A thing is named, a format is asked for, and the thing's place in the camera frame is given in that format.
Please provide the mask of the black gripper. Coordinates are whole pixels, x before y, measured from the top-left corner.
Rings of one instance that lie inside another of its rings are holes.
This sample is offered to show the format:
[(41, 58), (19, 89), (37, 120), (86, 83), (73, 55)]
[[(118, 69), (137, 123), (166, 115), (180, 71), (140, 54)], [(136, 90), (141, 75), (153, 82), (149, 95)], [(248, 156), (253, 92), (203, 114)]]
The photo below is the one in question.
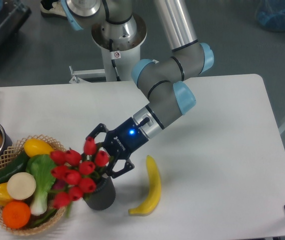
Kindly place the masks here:
[(129, 157), (148, 141), (141, 127), (149, 122), (148, 117), (145, 117), (140, 123), (135, 123), (134, 119), (130, 117), (113, 130), (109, 130), (105, 124), (99, 123), (86, 136), (86, 141), (93, 139), (95, 143), (98, 143), (96, 137), (99, 134), (105, 134), (101, 141), (102, 147), (110, 156), (113, 156), (105, 170), (107, 176), (116, 179), (135, 168)]

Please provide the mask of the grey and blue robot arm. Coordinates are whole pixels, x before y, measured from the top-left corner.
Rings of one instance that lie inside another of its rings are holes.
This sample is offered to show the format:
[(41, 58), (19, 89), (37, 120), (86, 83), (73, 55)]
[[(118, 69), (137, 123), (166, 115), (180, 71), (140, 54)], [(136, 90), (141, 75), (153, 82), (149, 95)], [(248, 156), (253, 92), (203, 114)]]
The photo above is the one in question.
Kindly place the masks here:
[(183, 0), (157, 0), (155, 6), (172, 56), (156, 62), (141, 59), (140, 47), (147, 36), (144, 20), (132, 10), (129, 0), (63, 0), (62, 8), (76, 31), (91, 29), (101, 49), (102, 70), (80, 71), (79, 75), (103, 75), (108, 82), (133, 81), (148, 104), (132, 117), (108, 130), (99, 124), (90, 136), (106, 137), (102, 147), (111, 156), (105, 173), (116, 178), (132, 170), (130, 155), (185, 115), (196, 99), (185, 80), (210, 69), (214, 54), (196, 36)]

